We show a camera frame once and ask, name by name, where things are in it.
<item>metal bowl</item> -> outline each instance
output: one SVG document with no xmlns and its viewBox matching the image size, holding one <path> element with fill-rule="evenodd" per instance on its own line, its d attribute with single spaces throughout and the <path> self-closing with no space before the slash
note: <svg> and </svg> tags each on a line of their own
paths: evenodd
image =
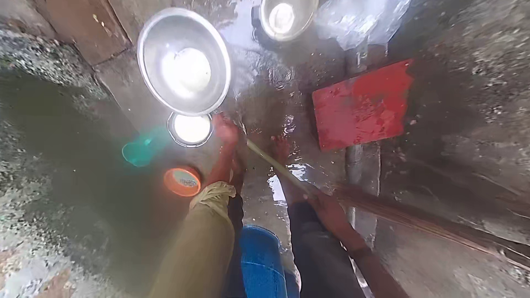
<svg viewBox="0 0 530 298">
<path fill-rule="evenodd" d="M 166 8 L 152 16 L 138 38 L 138 65 L 151 93 L 186 116 L 212 112 L 231 78 L 221 35 L 199 14 Z"/>
<path fill-rule="evenodd" d="M 214 125 L 213 125 L 213 122 L 211 120 L 211 115 L 210 114 L 207 114 L 207 115 L 202 115 L 200 117 L 208 117 L 208 119 L 210 120 L 210 131 L 208 132 L 208 135 L 206 136 L 206 138 L 196 142 L 196 143 L 189 143 L 189 142 L 186 142 L 185 140 L 181 139 L 178 135 L 178 133 L 176 132 L 175 130 L 175 117 L 177 116 L 178 114 L 173 112 L 171 113 L 171 115 L 169 116 L 169 119 L 167 120 L 167 130 L 169 131 L 171 137 L 173 138 L 173 140 L 175 141 L 175 143 L 183 146 L 183 147 L 189 147 L 189 148 L 193 148 L 193 147 L 199 147 L 199 146 L 202 146 L 204 145 L 211 137 L 212 133 L 214 132 Z"/>
<path fill-rule="evenodd" d="M 262 0 L 261 26 L 273 40 L 293 40 L 309 27 L 318 6 L 319 0 Z"/>
</svg>

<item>orange bowl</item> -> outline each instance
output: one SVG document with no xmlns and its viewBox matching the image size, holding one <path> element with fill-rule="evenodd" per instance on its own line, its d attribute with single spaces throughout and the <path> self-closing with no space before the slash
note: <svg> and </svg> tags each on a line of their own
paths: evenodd
<svg viewBox="0 0 530 298">
<path fill-rule="evenodd" d="M 189 166 L 169 169 L 164 174 L 164 184 L 175 194 L 192 197 L 200 192 L 199 173 Z"/>
</svg>

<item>red plastic sheet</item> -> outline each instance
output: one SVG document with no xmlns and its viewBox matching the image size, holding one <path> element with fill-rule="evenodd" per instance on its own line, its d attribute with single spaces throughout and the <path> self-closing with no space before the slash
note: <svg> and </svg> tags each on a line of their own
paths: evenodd
<svg viewBox="0 0 530 298">
<path fill-rule="evenodd" d="M 412 60 L 385 66 L 313 92 L 322 151 L 403 133 Z"/>
</svg>

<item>plastic bag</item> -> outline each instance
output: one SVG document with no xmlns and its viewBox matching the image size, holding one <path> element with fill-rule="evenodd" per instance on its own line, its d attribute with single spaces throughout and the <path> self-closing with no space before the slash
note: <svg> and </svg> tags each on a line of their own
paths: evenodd
<svg viewBox="0 0 530 298">
<path fill-rule="evenodd" d="M 410 0 L 329 0 L 318 10 L 315 24 L 319 38 L 336 38 L 342 49 L 364 40 L 386 44 L 401 24 Z"/>
</svg>

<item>broom handle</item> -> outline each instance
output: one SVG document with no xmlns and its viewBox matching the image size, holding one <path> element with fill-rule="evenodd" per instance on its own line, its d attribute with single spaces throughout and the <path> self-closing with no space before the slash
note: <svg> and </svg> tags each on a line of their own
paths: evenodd
<svg viewBox="0 0 530 298">
<path fill-rule="evenodd" d="M 279 162 L 277 162 L 275 159 L 270 157 L 265 151 L 260 149 L 256 144 L 254 144 L 253 141 L 250 139 L 246 139 L 246 145 L 250 148 L 250 150 L 257 153 L 257 155 L 261 156 L 265 161 L 270 163 L 272 167 L 277 170 L 280 174 L 282 174 L 285 178 L 289 179 L 294 185 L 296 185 L 298 188 L 300 188 L 303 192 L 305 192 L 309 197 L 314 197 L 315 195 L 311 192 L 310 188 L 307 186 L 305 182 L 300 181 L 296 176 L 294 176 L 289 170 L 285 168 L 284 165 L 281 165 Z"/>
</svg>

